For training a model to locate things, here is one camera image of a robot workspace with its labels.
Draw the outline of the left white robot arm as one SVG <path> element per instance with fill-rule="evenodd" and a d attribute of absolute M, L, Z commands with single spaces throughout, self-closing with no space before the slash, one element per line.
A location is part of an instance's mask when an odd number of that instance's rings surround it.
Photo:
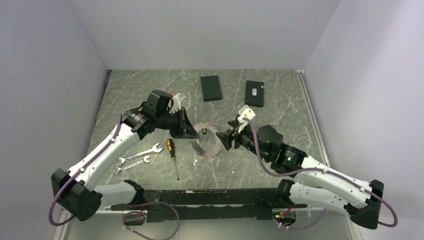
<path fill-rule="evenodd" d="M 53 220 L 56 204 L 81 222 L 104 207 L 126 205 L 131 210 L 139 209 L 145 202 L 144 189 L 139 184 L 132 180 L 112 185 L 99 182 L 119 157 L 156 129 L 167 130 L 174 139 L 199 138 L 182 106 L 185 98 L 183 93 L 151 91 L 139 107 L 118 116 L 112 132 L 85 158 L 68 170 L 57 169 L 51 175 L 54 199 L 49 210 L 50 223 L 58 225 Z"/>

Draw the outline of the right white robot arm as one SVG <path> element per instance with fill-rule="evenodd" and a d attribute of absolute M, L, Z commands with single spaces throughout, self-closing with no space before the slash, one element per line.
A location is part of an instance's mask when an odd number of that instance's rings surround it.
<path fill-rule="evenodd" d="M 276 203 L 287 208 L 290 205 L 317 205 L 348 216 L 350 220 L 366 229 L 377 229 L 384 184 L 379 180 L 370 182 L 338 172 L 315 160 L 306 152 L 283 141 L 283 135 L 271 125 L 258 130 L 247 125 L 241 129 L 237 120 L 229 121 L 226 132 L 215 135 L 226 150 L 244 147 L 256 156 L 260 164 L 270 164 L 265 171 L 283 179 L 275 194 Z"/>

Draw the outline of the black yellow screwdriver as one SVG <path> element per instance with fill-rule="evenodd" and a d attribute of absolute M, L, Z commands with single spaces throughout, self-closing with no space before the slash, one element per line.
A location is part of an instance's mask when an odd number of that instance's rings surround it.
<path fill-rule="evenodd" d="M 178 167 L 177 167 L 176 151 L 175 151 L 175 145 L 174 145 L 173 140 L 171 138 L 168 138 L 167 141 L 166 141 L 166 145 L 167 145 L 167 149 L 169 151 L 171 160 L 172 160 L 173 165 L 174 165 L 176 179 L 179 181 L 180 176 L 179 176 Z"/>

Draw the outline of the upper silver wrench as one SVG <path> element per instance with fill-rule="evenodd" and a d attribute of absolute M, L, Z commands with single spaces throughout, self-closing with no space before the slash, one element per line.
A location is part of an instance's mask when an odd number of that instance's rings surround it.
<path fill-rule="evenodd" d="M 127 156 L 127 157 L 119 157 L 117 160 L 117 166 L 120 167 L 122 166 L 124 163 L 129 162 L 131 160 L 143 157 L 143 156 L 147 156 L 149 154 L 157 154 L 157 153 L 161 153 L 163 151 L 163 147 L 160 147 L 159 143 L 156 143 L 154 146 L 152 146 L 152 148 L 144 150 L 142 152 L 139 152 L 137 154 L 131 155 L 131 156 Z"/>

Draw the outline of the silver wrench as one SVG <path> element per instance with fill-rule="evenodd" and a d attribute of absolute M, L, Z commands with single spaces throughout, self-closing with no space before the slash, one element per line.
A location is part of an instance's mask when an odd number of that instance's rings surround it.
<path fill-rule="evenodd" d="M 147 156 L 149 154 L 157 154 L 157 153 L 161 153 L 163 151 L 163 147 L 160 147 L 159 143 L 156 143 L 154 146 L 152 146 L 152 148 L 144 150 L 142 152 L 139 152 L 137 154 L 131 155 L 131 156 L 127 156 L 127 157 L 119 157 L 117 160 L 117 166 L 120 167 L 122 166 L 124 163 L 129 162 L 131 160 L 143 157 L 143 156 Z"/>
<path fill-rule="evenodd" d="M 150 161 L 150 156 L 146 155 L 144 156 L 143 160 L 139 160 L 137 162 L 133 162 L 131 164 L 125 165 L 125 166 L 117 166 L 114 171 L 112 172 L 113 175 L 119 175 L 121 172 L 133 168 L 135 166 L 141 165 L 141 164 L 149 164 Z"/>

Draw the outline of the plain black box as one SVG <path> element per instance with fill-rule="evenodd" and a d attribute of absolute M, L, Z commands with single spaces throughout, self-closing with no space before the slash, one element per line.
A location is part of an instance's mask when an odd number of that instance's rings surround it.
<path fill-rule="evenodd" d="M 200 83 L 204 102 L 223 99 L 220 81 L 217 75 L 201 76 Z"/>

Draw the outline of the black box with label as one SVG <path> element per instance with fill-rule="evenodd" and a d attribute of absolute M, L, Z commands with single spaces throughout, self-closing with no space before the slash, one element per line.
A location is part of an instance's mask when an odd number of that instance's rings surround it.
<path fill-rule="evenodd" d="M 245 83 L 244 104 L 251 107 L 263 108 L 264 98 L 264 82 L 247 80 Z"/>

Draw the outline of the lower silver wrench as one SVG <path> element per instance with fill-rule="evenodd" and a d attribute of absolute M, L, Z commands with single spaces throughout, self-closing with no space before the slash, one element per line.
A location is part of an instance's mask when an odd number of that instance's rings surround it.
<path fill-rule="evenodd" d="M 125 166 L 117 166 L 114 171 L 112 172 L 113 175 L 119 175 L 121 172 L 133 168 L 135 166 L 141 165 L 141 164 L 149 164 L 150 161 L 150 156 L 146 155 L 144 156 L 143 160 L 139 160 L 137 162 L 133 162 L 131 164 L 125 165 Z"/>

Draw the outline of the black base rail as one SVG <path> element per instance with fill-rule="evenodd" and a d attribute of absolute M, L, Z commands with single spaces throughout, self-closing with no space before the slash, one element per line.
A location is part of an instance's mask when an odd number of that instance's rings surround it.
<path fill-rule="evenodd" d="M 277 188 L 145 190 L 141 201 L 111 206 L 112 211 L 146 212 L 147 223 L 170 220 L 272 220 L 278 211 L 305 208 L 293 204 Z"/>

